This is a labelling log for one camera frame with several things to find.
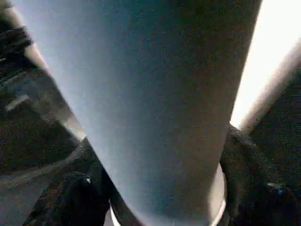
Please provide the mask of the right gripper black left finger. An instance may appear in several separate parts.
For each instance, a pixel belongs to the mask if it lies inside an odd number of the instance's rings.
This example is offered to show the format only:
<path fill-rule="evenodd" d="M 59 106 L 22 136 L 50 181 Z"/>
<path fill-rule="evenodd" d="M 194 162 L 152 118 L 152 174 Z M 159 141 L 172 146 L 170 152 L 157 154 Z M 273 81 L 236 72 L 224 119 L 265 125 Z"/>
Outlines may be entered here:
<path fill-rule="evenodd" d="M 88 139 L 37 199 L 25 226 L 102 226 L 113 184 Z"/>

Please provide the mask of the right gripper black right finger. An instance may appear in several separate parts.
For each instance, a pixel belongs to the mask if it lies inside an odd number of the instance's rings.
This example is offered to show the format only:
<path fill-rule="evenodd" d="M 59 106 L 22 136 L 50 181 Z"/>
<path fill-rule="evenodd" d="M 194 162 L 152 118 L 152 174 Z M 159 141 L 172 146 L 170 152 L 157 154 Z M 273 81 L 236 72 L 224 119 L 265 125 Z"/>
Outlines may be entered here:
<path fill-rule="evenodd" d="M 299 226 L 301 190 L 289 186 L 253 140 L 229 126 L 220 164 L 227 181 L 226 226 Z"/>

